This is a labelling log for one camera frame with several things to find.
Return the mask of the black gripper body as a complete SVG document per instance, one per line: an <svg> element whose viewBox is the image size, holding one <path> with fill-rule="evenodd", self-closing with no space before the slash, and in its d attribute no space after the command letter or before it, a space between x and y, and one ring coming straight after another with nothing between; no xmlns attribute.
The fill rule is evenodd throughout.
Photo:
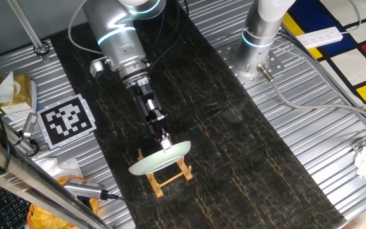
<svg viewBox="0 0 366 229"><path fill-rule="evenodd" d="M138 110L142 123L154 135L155 140L168 138L168 120L148 78L135 80L128 88Z"/></svg>

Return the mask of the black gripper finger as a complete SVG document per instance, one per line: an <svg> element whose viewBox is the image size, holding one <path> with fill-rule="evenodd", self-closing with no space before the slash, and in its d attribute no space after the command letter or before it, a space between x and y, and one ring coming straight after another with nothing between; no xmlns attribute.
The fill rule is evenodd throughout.
<svg viewBox="0 0 366 229"><path fill-rule="evenodd" d="M168 132L163 134L159 143L164 151L171 149L172 144L170 142L170 134Z"/></svg>

